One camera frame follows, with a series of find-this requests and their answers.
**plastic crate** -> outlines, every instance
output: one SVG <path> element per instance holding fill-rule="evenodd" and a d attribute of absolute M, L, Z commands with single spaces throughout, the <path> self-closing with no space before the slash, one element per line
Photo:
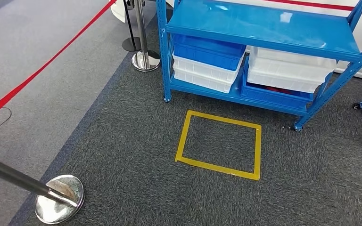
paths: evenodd
<path fill-rule="evenodd" d="M 246 45 L 204 39 L 181 34 L 173 35 L 174 55 L 208 65 L 235 71 Z"/>
<path fill-rule="evenodd" d="M 313 101 L 312 93 L 288 90 L 290 94 L 285 94 L 267 90 L 262 85 L 247 82 L 248 68 L 248 61 L 246 60 L 242 75 L 241 97 L 295 109 L 305 109 L 307 103 Z"/>
<path fill-rule="evenodd" d="M 174 64 L 173 68 L 181 69 L 187 72 L 204 75 L 217 80 L 233 83 L 238 75 L 239 70 L 231 71 L 220 67 L 207 65 L 198 61 L 189 60 L 173 54 Z M 239 60 L 238 68 L 240 68 L 243 57 Z"/>
<path fill-rule="evenodd" d="M 297 53 L 252 47 L 249 68 L 256 73 L 287 77 L 312 83 L 323 83 L 325 77 L 337 67 L 336 60 Z M 263 84 L 278 87 L 276 84 Z"/>
<path fill-rule="evenodd" d="M 222 93 L 229 93 L 230 88 L 233 84 L 233 82 L 226 82 L 218 79 L 213 79 L 205 75 L 188 72 L 182 69 L 178 69 L 176 67 L 174 68 L 174 78 L 198 86 L 202 86 L 205 88 L 213 89 Z"/>
<path fill-rule="evenodd" d="M 290 76 L 279 76 L 277 74 L 264 74 L 262 72 L 249 69 L 247 72 L 247 82 L 306 93 L 314 93 L 316 88 L 321 85 L 324 80 L 313 81 Z"/>

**yellow floor marking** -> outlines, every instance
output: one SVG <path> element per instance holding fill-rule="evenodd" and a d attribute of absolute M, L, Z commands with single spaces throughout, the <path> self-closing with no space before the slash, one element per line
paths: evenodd
<path fill-rule="evenodd" d="M 191 117 L 193 115 L 197 116 L 197 117 L 205 118 L 205 119 L 222 121 L 222 122 L 226 122 L 226 123 L 231 123 L 231 124 L 235 124 L 235 125 L 239 125 L 239 126 L 245 126 L 245 127 L 256 129 L 255 157 L 254 157 L 253 173 L 244 172 L 244 171 L 240 171 L 240 170 L 236 170 L 236 169 L 230 169 L 230 168 L 222 167 L 222 166 L 216 166 L 216 165 L 213 165 L 213 164 L 210 164 L 207 162 L 184 158 L 182 156 L 182 152 L 184 151 L 185 141 L 187 140 L 188 128 L 189 128 L 189 124 L 191 122 Z M 260 179 L 260 147 L 261 147 L 261 145 L 262 145 L 262 126 L 260 126 L 260 125 L 188 110 L 187 116 L 185 117 L 184 126 L 182 128 L 180 142 L 178 144 L 177 154 L 175 156 L 175 161 L 181 161 L 181 162 L 184 162 L 184 163 L 192 165 L 192 166 L 197 166 L 197 167 L 205 168 L 208 170 L 210 169 L 210 170 L 214 170 L 214 171 L 221 172 L 221 173 L 227 173 L 227 174 L 235 175 L 238 177 L 248 178 L 248 179 L 252 179 L 252 180 L 259 180 Z"/>

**shelf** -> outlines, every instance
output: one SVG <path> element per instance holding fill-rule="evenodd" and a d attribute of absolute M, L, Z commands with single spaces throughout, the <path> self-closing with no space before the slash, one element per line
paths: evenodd
<path fill-rule="evenodd" d="M 174 78 L 174 74 L 171 76 L 170 79 L 170 89 L 181 91 L 181 92 L 187 92 L 192 93 L 196 95 L 201 95 L 205 97 L 212 97 L 216 99 L 231 101 L 243 105 L 250 105 L 260 108 L 265 108 L 268 110 L 274 110 L 278 112 L 284 112 L 294 115 L 306 115 L 306 109 L 295 109 L 295 108 L 286 108 L 285 106 L 279 106 L 274 105 L 271 103 L 264 103 L 259 101 L 253 101 L 248 100 L 245 98 L 242 98 L 240 96 L 240 86 L 242 83 L 242 73 L 243 73 L 243 67 L 240 68 L 238 76 L 234 82 L 234 84 L 231 86 L 230 93 L 221 93 L 212 89 L 207 89 L 201 86 L 194 85 L 192 83 L 188 83 L 185 81 L 181 81 Z"/>
<path fill-rule="evenodd" d="M 214 0 L 182 0 L 167 32 L 325 57 L 361 58 L 345 17 Z"/>

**dark gray carpet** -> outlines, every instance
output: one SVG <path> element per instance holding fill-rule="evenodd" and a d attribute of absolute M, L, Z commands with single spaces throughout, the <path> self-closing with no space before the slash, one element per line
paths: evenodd
<path fill-rule="evenodd" d="M 148 46 L 158 50 L 157 28 Z M 57 174 L 74 174 L 86 200 L 64 226 L 362 226 L 362 99 L 353 79 L 307 124 L 294 116 L 173 92 L 160 70 L 129 66 Z M 174 162 L 187 110 L 261 124 L 261 179 Z M 252 170 L 251 129 L 193 117 L 184 156 Z M 30 212 L 27 226 L 42 225 Z"/>

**blue metal shelf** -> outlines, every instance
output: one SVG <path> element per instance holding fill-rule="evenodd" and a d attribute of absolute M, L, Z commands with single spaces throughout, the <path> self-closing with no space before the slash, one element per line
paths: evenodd
<path fill-rule="evenodd" d="M 232 101 L 244 105 L 299 116 L 295 130 L 302 127 L 362 68 L 362 52 L 353 38 L 353 30 L 362 15 L 359 0 L 348 17 L 266 8 L 216 0 L 176 0 L 167 22 L 165 0 L 156 0 L 164 100 L 171 90 Z M 319 87 L 312 105 L 306 109 L 252 101 L 240 96 L 241 74 L 229 94 L 213 91 L 174 79 L 170 74 L 173 33 L 270 48 L 311 56 L 349 61 L 346 70 L 331 84 L 332 73 Z"/>
<path fill-rule="evenodd" d="M 182 0 L 166 30 L 244 45 L 358 62 L 346 17 L 213 0 Z"/>
<path fill-rule="evenodd" d="M 181 91 L 181 92 L 187 92 L 192 93 L 196 95 L 201 95 L 205 97 L 212 97 L 220 100 L 226 100 L 231 101 L 243 105 L 250 105 L 260 108 L 265 108 L 269 110 L 274 110 L 278 112 L 284 112 L 288 114 L 294 114 L 294 115 L 306 115 L 306 109 L 295 109 L 295 108 L 287 108 L 285 106 L 279 106 L 271 103 L 265 103 L 265 102 L 259 102 L 259 101 L 253 101 L 248 100 L 240 95 L 240 88 L 242 84 L 242 74 L 243 74 L 243 67 L 240 68 L 237 78 L 235 79 L 234 84 L 231 86 L 229 93 L 222 93 L 218 92 L 212 89 L 204 88 L 201 86 L 194 85 L 189 82 L 181 81 L 174 78 L 174 74 L 172 75 L 170 79 L 170 89 Z"/>

